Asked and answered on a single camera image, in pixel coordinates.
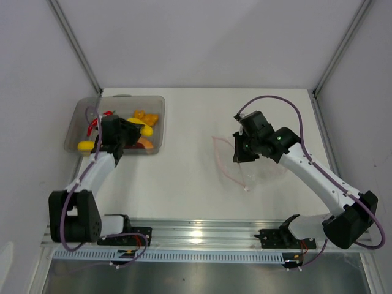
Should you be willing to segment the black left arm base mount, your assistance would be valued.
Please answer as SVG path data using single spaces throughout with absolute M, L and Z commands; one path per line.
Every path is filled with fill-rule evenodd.
M 144 245 L 150 246 L 151 237 L 153 235 L 152 227 L 131 227 L 129 231 L 125 233 L 131 233 L 132 235 L 127 236 L 116 236 L 111 238 L 101 238 L 97 244 L 100 246 L 133 246 L 142 247 Z

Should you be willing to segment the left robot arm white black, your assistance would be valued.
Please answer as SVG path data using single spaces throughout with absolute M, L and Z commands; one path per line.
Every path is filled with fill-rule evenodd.
M 88 166 L 64 190 L 53 191 L 48 198 L 52 241 L 63 246 L 92 243 L 103 235 L 103 217 L 94 196 L 117 167 L 124 149 L 138 143 L 143 128 L 142 123 L 116 115 L 97 120 L 98 135 L 92 144 Z

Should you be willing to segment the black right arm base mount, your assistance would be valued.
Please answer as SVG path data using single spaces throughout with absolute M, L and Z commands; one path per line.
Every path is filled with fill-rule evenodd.
M 263 249 L 316 249 L 314 239 L 296 239 L 288 230 L 260 229 L 254 235 Z

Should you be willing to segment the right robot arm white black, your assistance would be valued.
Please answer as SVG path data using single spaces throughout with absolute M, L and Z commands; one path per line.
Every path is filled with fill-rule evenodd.
M 295 214 L 282 225 L 280 241 L 293 247 L 303 239 L 328 239 L 341 249 L 348 249 L 374 223 L 378 198 L 345 184 L 331 170 L 307 156 L 301 139 L 291 129 L 274 130 L 263 113 L 234 117 L 241 125 L 233 134 L 236 163 L 253 162 L 266 157 L 285 167 L 305 183 L 328 208 L 328 213 L 313 216 Z

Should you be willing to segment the clear pink zip top bag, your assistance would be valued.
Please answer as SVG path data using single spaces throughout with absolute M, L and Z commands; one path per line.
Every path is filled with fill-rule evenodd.
M 212 136 L 212 142 L 214 159 L 220 175 L 241 186 L 246 192 L 270 180 L 281 179 L 288 172 L 285 167 L 264 157 L 254 162 L 233 162 L 233 138 Z

